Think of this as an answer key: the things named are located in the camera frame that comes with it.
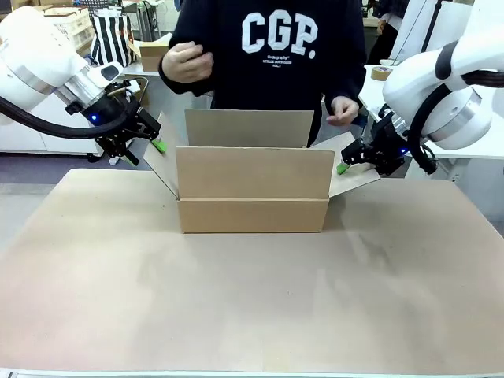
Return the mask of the small open cardboard box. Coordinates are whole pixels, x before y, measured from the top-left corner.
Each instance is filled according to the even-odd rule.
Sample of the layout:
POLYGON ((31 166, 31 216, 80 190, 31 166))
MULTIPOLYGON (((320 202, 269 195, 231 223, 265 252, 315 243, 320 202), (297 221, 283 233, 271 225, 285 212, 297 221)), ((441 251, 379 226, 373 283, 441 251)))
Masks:
POLYGON ((161 59, 169 50, 169 43, 141 42, 139 44, 140 61, 144 72, 157 72, 161 59))

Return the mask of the person in navy clothes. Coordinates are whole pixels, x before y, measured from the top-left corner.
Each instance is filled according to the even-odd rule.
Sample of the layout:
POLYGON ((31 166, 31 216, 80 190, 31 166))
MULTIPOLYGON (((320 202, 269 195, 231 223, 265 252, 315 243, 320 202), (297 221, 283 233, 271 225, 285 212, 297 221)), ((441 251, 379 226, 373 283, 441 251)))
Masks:
POLYGON ((321 84, 328 49, 365 46, 361 2, 181 0, 169 49, 189 42, 213 54, 214 109, 309 110, 313 143, 330 115, 321 84))

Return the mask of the white plastic basket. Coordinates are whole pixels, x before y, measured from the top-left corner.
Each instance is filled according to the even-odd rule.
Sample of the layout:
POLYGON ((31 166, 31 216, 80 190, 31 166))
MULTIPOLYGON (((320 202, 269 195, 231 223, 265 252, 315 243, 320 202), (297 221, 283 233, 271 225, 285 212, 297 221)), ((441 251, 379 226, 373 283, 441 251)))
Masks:
POLYGON ((43 10, 43 15, 68 39, 75 50, 92 42, 95 32, 88 8, 51 6, 43 10))

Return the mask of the white board panel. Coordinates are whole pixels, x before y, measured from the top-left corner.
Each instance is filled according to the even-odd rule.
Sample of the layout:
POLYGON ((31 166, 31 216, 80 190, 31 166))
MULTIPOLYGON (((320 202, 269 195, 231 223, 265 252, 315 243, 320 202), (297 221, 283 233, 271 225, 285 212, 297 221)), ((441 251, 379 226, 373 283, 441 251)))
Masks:
MULTIPOLYGON (((436 0, 410 0, 389 59, 398 65, 421 47, 432 18, 436 0)), ((469 21, 474 0, 443 0, 426 51, 437 50, 460 38, 469 21)))

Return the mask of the person in dark jacket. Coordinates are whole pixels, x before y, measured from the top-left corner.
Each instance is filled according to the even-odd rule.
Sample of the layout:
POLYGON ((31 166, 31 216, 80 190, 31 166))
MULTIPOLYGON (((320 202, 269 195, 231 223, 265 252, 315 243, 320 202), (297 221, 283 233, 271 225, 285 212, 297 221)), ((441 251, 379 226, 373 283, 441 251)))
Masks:
POLYGON ((402 25, 403 17, 410 0, 376 0, 373 16, 379 20, 378 37, 367 61, 368 65, 378 65, 382 59, 388 59, 402 25))

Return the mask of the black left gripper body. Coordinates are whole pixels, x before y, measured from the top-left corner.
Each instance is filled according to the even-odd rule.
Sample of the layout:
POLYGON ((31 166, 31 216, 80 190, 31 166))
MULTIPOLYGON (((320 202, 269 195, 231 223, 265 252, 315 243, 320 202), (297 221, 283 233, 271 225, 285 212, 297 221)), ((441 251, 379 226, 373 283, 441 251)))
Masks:
POLYGON ((82 132, 80 138, 95 139, 119 133, 131 137, 144 136, 137 121, 139 108, 139 101, 126 88, 115 94, 104 94, 80 113, 91 125, 82 132))

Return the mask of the person's left forearm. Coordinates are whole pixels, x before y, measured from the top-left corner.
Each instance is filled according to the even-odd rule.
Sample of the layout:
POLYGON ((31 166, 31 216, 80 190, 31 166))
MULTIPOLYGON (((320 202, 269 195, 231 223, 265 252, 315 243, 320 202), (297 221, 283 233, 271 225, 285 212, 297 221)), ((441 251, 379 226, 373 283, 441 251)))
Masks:
POLYGON ((338 97, 356 100, 365 81, 366 53, 364 45, 330 47, 323 61, 321 79, 325 105, 330 115, 336 115, 333 101, 338 97))

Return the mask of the person's right forearm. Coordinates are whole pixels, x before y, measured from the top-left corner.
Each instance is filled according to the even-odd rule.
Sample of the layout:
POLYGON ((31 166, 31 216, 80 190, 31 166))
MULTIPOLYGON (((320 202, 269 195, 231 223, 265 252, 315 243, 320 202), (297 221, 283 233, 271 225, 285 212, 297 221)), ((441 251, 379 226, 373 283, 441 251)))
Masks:
POLYGON ((158 74, 161 77, 162 82, 174 93, 181 95, 184 93, 191 92, 194 96, 199 97, 205 93, 211 92, 214 89, 214 78, 211 75, 208 78, 199 80, 193 83, 179 83, 174 80, 169 79, 162 68, 162 61, 158 64, 158 74))

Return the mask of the large brown cardboard box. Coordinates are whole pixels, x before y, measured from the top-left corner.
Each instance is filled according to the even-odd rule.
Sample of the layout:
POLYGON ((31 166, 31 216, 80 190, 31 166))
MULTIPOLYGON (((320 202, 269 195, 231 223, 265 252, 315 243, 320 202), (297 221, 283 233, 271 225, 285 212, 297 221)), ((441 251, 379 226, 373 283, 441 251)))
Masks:
POLYGON ((331 198, 375 182, 368 164, 339 172, 354 137, 316 146, 313 113, 187 109, 185 132, 165 114, 160 151, 144 160, 173 193, 184 233, 320 232, 331 198))

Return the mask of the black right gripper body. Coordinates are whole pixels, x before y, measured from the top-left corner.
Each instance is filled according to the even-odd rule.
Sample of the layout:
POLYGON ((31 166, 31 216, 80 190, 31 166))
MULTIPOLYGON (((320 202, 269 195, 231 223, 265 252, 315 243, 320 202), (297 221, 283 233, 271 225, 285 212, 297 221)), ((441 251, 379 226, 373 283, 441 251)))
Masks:
POLYGON ((371 149, 369 161, 381 176, 389 176, 405 162, 406 140, 396 131, 394 121, 402 118, 388 113, 380 121, 368 123, 363 131, 363 143, 371 149))

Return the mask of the person's left hand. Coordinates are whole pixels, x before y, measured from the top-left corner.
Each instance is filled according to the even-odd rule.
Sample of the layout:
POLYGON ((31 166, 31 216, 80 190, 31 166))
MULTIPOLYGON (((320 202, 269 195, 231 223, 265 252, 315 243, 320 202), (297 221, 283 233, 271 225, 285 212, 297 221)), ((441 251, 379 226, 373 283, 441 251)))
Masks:
POLYGON ((351 98, 338 96, 332 100, 331 114, 326 121, 332 126, 349 126, 358 116, 359 104, 351 98))

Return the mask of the black stand pole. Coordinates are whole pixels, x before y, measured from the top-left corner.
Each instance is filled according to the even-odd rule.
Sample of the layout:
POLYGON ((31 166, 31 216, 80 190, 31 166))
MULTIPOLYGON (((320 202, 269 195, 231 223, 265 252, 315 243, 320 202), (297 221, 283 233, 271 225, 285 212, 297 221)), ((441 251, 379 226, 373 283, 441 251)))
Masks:
POLYGON ((425 38, 424 38, 424 42, 423 42, 422 47, 421 47, 421 53, 424 53, 427 50, 427 48, 428 48, 428 44, 430 42, 430 39, 431 39, 433 30, 434 30, 434 27, 435 27, 435 23, 437 21, 437 18, 438 18, 438 15, 439 15, 439 11, 441 10, 441 7, 442 7, 442 1, 443 0, 436 0, 435 6, 434 6, 434 10, 433 10, 433 13, 432 13, 432 18, 430 20, 430 23, 429 23, 429 26, 428 26, 428 29, 427 29, 427 32, 426 32, 426 35, 425 35, 425 38))

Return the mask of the white cabinet wooden top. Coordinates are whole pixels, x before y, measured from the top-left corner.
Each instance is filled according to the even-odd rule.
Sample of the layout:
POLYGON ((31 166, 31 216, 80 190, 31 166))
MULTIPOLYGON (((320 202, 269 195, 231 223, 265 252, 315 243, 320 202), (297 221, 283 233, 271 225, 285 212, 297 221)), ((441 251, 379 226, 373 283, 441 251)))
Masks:
MULTIPOLYGON (((69 115, 65 104, 55 94, 39 103, 32 115, 72 128, 88 128, 90 124, 80 114, 69 115)), ((0 125, 0 152, 29 154, 69 154, 102 156, 103 149, 93 139, 62 139, 41 134, 17 122, 0 125)))

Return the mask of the person's right hand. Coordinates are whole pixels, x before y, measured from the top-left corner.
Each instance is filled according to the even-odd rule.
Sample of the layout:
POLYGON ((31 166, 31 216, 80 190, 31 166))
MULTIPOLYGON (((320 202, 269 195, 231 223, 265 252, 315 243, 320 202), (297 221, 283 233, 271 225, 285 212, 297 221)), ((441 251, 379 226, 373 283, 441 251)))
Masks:
POLYGON ((201 44, 178 43, 161 61, 165 76, 177 83, 195 83, 208 79, 213 71, 213 54, 204 52, 201 44))

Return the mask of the black white striped bag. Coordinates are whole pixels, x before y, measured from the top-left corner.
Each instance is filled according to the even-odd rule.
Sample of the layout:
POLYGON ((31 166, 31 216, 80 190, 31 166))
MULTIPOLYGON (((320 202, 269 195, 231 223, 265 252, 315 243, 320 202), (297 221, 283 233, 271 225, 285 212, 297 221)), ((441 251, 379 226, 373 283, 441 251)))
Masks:
POLYGON ((136 61, 136 54, 129 47, 133 42, 129 16, 93 16, 91 24, 94 38, 91 43, 91 59, 98 65, 119 63, 124 68, 136 61))

